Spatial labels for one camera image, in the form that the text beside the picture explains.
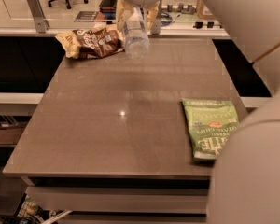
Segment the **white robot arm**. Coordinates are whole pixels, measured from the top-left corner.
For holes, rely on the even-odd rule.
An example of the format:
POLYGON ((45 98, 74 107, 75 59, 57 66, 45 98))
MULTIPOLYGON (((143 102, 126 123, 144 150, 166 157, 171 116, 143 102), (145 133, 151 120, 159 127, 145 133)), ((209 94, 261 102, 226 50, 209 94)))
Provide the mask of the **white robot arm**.
POLYGON ((202 1, 271 93, 216 160, 206 223, 280 224, 280 0, 202 1))

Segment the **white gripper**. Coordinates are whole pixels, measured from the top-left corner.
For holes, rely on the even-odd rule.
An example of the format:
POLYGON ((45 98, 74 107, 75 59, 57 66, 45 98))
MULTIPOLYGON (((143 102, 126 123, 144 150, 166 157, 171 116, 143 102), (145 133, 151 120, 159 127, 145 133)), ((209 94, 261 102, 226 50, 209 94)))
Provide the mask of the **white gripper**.
POLYGON ((143 7, 144 24, 150 30, 159 12, 160 0, 117 0, 116 23, 119 31, 133 14, 133 7, 143 7))

